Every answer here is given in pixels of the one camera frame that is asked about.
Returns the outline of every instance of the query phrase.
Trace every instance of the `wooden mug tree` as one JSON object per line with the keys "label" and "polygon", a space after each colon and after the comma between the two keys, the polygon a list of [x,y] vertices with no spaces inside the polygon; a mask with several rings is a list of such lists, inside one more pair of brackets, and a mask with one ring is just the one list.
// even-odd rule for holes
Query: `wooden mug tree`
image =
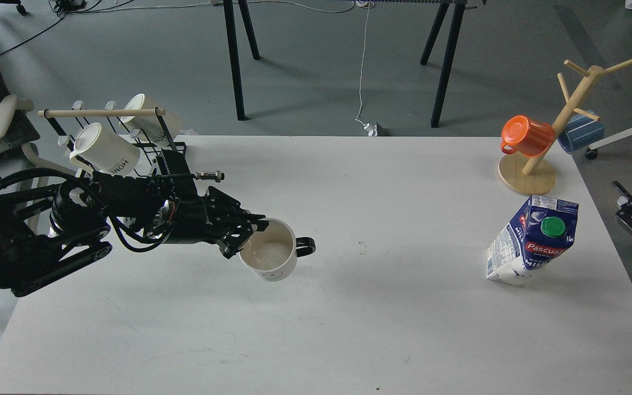
{"label": "wooden mug tree", "polygon": [[[567,85],[565,84],[564,76],[561,72],[557,73],[557,79],[560,80],[560,88],[562,88],[562,95],[565,97],[565,107],[562,108],[555,122],[552,123],[552,130],[555,131],[555,137],[552,140],[551,146],[555,140],[557,140],[562,130],[567,126],[569,118],[572,117],[574,113],[584,115],[596,121],[599,120],[598,116],[582,110],[579,107],[584,102],[584,99],[587,98],[591,89],[594,88],[594,85],[599,82],[599,78],[632,65],[632,59],[607,69],[594,65],[589,67],[589,70],[584,70],[569,60],[565,60],[565,65],[582,75],[582,80],[574,92],[572,92],[572,95],[570,95],[567,90]],[[531,158],[523,156],[522,153],[505,155],[501,158],[501,162],[499,162],[499,175],[501,176],[501,180],[507,187],[524,195],[531,195],[533,193],[544,195],[550,192],[552,187],[555,186],[555,170],[546,160],[543,160],[547,151],[548,150],[537,157]]]}

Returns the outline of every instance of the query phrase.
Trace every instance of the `wooden base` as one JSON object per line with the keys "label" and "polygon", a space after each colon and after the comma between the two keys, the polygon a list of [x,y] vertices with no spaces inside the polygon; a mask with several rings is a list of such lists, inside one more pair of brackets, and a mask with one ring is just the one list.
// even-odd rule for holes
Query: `wooden base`
{"label": "wooden base", "polygon": [[507,187],[522,195],[545,195],[555,186],[555,170],[546,161],[540,162],[535,171],[525,175],[522,170],[528,158],[521,153],[505,155],[499,162],[499,176]]}

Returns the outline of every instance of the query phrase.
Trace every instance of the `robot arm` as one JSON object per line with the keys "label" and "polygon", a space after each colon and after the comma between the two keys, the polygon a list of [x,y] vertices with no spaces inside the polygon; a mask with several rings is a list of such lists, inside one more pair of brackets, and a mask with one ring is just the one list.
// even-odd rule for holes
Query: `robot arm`
{"label": "robot arm", "polygon": [[[198,195],[195,179],[220,182],[223,175],[190,173],[182,154],[163,150],[153,173],[131,178],[93,172],[75,178],[50,168],[30,168],[0,180],[0,190],[21,180],[60,177],[63,182],[0,195],[0,288],[22,297],[105,257],[110,230],[134,252],[163,243],[218,245],[230,258],[255,231],[266,229],[264,215],[253,215],[217,188]],[[33,202],[25,207],[23,203]],[[24,221],[50,210],[49,235],[38,235]],[[132,238],[133,247],[126,238]],[[76,247],[82,247],[72,253]]]}

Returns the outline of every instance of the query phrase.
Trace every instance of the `mug handle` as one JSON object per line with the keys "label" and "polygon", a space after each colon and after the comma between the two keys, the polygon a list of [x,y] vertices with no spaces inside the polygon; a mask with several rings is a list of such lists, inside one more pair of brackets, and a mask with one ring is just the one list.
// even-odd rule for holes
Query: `mug handle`
{"label": "mug handle", "polygon": [[70,152],[70,163],[72,163],[73,165],[81,168],[82,170],[85,170],[85,172],[87,173],[93,173],[94,169],[91,168],[90,166],[88,166],[86,163],[81,162],[81,160],[77,159],[77,156],[80,153],[76,153],[75,151]]}
{"label": "mug handle", "polygon": [[512,155],[516,153],[516,148],[501,142],[501,152],[506,155]]}
{"label": "mug handle", "polygon": [[313,238],[296,238],[296,257],[305,257],[316,251],[316,242]]}

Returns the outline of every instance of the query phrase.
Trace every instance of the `black table leg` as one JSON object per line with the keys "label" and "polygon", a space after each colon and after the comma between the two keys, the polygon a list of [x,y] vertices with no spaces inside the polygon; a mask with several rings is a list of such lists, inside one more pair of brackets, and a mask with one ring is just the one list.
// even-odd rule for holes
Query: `black table leg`
{"label": "black table leg", "polygon": [[245,32],[248,34],[248,43],[250,43],[250,52],[253,53],[253,59],[260,59],[258,52],[258,42],[255,40],[255,32],[253,31],[253,22],[250,20],[250,12],[248,11],[248,3],[245,0],[238,0],[240,15],[243,17],[243,25]]}
{"label": "black table leg", "polygon": [[235,18],[233,16],[233,0],[223,0],[223,16],[226,20],[226,35],[228,36],[228,55],[230,56],[230,72],[233,77],[233,96],[235,97],[235,112],[239,121],[246,121],[243,106],[243,87],[240,82],[240,65],[238,61],[238,40],[235,37]]}
{"label": "black table leg", "polygon": [[433,105],[433,115],[431,116],[431,127],[438,127],[441,121],[441,112],[443,110],[443,101],[445,100],[445,92],[447,91],[447,83],[450,78],[450,70],[452,69],[452,60],[455,57],[455,47],[457,47],[457,38],[460,35],[460,26],[462,25],[462,15],[465,13],[464,4],[455,4],[455,10],[452,14],[452,26],[448,36],[447,47],[445,48],[445,57],[443,58],[443,67],[441,69],[441,79],[438,81],[438,92],[436,93],[436,103]]}
{"label": "black table leg", "polygon": [[422,66],[425,66],[426,63],[428,63],[428,58],[431,57],[431,50],[433,50],[433,45],[436,43],[436,38],[438,37],[438,33],[441,31],[441,26],[443,25],[443,20],[445,19],[447,8],[449,6],[450,4],[441,4],[441,6],[438,7],[438,12],[436,13],[436,19],[433,21],[431,33],[428,35],[426,48],[424,48],[424,54],[421,55]]}

